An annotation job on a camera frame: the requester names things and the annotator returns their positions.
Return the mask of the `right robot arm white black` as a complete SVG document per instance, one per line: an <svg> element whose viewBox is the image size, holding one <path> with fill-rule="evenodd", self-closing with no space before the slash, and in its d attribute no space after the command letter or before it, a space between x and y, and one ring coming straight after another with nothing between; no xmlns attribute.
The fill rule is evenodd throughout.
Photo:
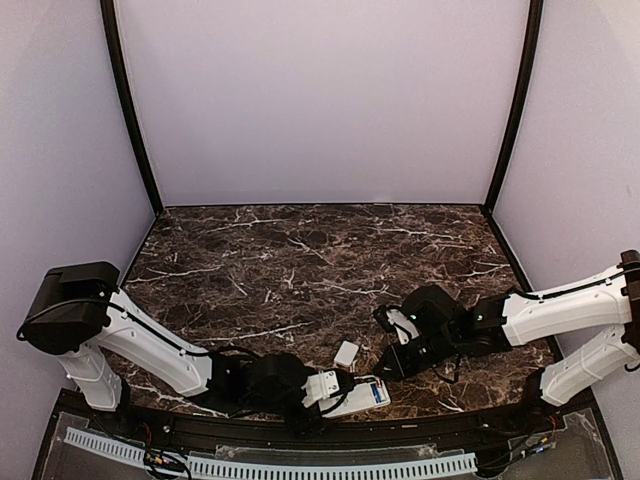
<svg viewBox="0 0 640 480"><path fill-rule="evenodd" d="M534 432L576 394L618 368L639 367L639 253L624 251L618 264L557 289L480 299L467 309L438 285L422 286L399 306L381 305L377 323L397 336L374 373L387 381L411 378L449 358L485 357L540 338L600 327L601 332L563 360L530 375L523 402L510 413L521 434Z"/></svg>

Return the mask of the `white battery cover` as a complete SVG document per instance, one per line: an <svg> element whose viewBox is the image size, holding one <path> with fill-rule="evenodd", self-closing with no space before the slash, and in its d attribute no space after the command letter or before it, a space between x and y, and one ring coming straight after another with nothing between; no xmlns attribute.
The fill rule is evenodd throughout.
<svg viewBox="0 0 640 480"><path fill-rule="evenodd" d="M350 367L359 352L359 346L350 342L343 341L334 356L334 363L342 367Z"/></svg>

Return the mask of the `blue battery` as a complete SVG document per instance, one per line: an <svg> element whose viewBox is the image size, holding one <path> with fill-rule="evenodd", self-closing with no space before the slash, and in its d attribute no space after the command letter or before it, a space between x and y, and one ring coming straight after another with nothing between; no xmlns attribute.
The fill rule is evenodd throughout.
<svg viewBox="0 0 640 480"><path fill-rule="evenodd" d="M386 406L391 403L391 398L384 384L372 384L371 390L376 405Z"/></svg>

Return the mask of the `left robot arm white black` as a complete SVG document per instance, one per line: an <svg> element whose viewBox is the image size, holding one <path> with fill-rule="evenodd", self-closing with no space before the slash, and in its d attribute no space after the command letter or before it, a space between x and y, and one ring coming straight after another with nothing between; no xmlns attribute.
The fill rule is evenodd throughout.
<svg viewBox="0 0 640 480"><path fill-rule="evenodd" d="M230 418L281 417L296 437L311 437L324 422L313 396L314 369L289 353L197 347L172 333L122 290L118 269L104 261L50 269L16 337L56 357L87 404L120 436L141 427L129 387L113 372L111 351L170 386L192 404Z"/></svg>

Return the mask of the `white remote control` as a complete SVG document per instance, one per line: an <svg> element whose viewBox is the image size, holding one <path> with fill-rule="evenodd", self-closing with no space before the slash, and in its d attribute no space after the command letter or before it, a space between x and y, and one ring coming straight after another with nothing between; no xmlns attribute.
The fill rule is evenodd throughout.
<svg viewBox="0 0 640 480"><path fill-rule="evenodd" d="M378 379L380 378L371 375L357 377L354 389L347 394L346 399L336 408L334 408L334 406L338 404L340 396L319 401L319 408L323 417L339 418L389 406L391 403L386 406L375 404L371 390L371 381Z"/></svg>

